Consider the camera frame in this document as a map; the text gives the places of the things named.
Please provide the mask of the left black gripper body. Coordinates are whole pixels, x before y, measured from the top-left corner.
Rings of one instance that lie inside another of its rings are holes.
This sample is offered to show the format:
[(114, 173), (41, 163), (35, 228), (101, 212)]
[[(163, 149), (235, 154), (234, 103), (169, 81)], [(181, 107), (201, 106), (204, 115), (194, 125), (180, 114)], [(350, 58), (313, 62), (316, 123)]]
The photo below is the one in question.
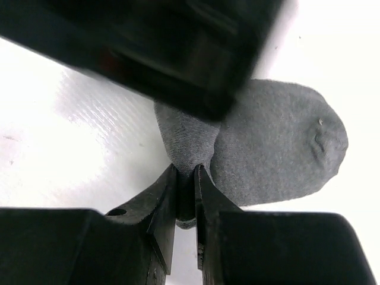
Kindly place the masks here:
[(1, 2), (1, 36), (201, 119), (226, 117), (284, 1)]

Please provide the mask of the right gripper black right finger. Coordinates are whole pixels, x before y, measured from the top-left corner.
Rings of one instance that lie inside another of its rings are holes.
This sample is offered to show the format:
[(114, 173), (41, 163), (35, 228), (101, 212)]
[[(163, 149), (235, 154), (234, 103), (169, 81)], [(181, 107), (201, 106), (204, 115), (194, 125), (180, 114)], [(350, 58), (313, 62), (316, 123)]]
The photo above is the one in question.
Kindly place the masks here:
[(243, 211), (194, 171), (204, 284), (375, 284), (351, 224), (336, 213)]

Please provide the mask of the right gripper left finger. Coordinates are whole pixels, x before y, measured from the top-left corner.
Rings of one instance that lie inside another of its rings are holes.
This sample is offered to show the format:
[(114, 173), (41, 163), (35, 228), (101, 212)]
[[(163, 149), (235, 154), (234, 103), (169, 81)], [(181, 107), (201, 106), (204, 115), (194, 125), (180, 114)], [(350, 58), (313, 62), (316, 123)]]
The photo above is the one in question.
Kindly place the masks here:
[(1, 209), (2, 284), (164, 284), (172, 266), (177, 171), (106, 215)]

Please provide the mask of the grey sock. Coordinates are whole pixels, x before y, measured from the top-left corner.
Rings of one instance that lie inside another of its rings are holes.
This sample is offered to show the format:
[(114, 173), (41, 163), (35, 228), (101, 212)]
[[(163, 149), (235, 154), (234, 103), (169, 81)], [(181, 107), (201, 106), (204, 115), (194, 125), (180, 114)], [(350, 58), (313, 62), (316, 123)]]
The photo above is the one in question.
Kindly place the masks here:
[(305, 197), (339, 170), (349, 141), (342, 120), (321, 94), (296, 83), (253, 79), (231, 113), (209, 123), (174, 107), (154, 111), (178, 170), (176, 222), (195, 226), (194, 170), (240, 207)]

